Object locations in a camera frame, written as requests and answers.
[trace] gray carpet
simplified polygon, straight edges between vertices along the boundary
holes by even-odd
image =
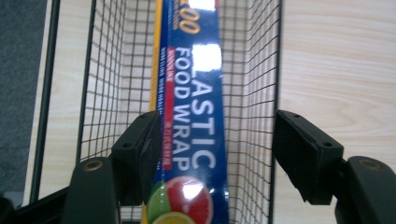
[[[46,6],[0,0],[0,193],[6,195],[24,190]]]

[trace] red stripe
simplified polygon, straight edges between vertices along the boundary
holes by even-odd
[[[169,47],[166,58],[165,99],[163,111],[163,169],[172,170],[173,116],[175,88],[175,48]]]

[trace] metal wire grid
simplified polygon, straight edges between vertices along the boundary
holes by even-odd
[[[272,222],[281,0],[219,1],[231,223]],[[77,160],[149,110],[155,0],[93,0]],[[122,208],[139,220],[140,208]]]

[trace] fruit picture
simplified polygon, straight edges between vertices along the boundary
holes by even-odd
[[[211,223],[213,201],[202,181],[193,176],[183,175],[166,183],[158,182],[154,186],[148,200],[148,222],[157,223],[157,220],[166,214],[175,212],[187,215],[192,223]]]

